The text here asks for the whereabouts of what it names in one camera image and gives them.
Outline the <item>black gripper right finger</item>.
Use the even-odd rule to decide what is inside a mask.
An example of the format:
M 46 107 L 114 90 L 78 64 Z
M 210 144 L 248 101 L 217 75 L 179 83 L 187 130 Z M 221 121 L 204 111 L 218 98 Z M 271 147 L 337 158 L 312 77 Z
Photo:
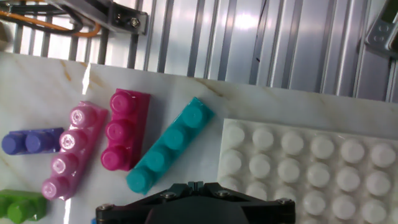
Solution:
M 295 202 L 285 197 L 262 200 L 219 183 L 194 183 L 194 210 L 205 223 L 295 223 Z

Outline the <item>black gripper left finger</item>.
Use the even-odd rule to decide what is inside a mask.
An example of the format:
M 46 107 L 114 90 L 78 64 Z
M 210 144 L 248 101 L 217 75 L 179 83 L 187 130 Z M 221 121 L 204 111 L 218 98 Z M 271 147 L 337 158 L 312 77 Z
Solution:
M 170 188 L 127 205 L 104 203 L 96 208 L 96 224 L 145 223 L 150 211 L 158 205 L 192 196 L 195 183 L 173 184 Z

